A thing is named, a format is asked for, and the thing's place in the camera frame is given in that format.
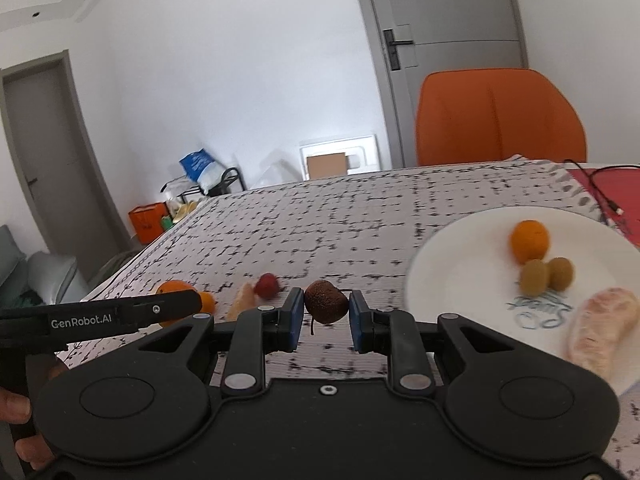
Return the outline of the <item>person's left hand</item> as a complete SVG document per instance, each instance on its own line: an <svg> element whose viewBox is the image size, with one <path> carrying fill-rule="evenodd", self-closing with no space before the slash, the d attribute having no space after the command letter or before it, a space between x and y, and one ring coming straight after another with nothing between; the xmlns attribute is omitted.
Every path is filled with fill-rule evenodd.
<svg viewBox="0 0 640 480"><path fill-rule="evenodd" d="M32 421L46 382L67 370L54 354L1 358L1 478L26 479L46 468L54 452Z"/></svg>

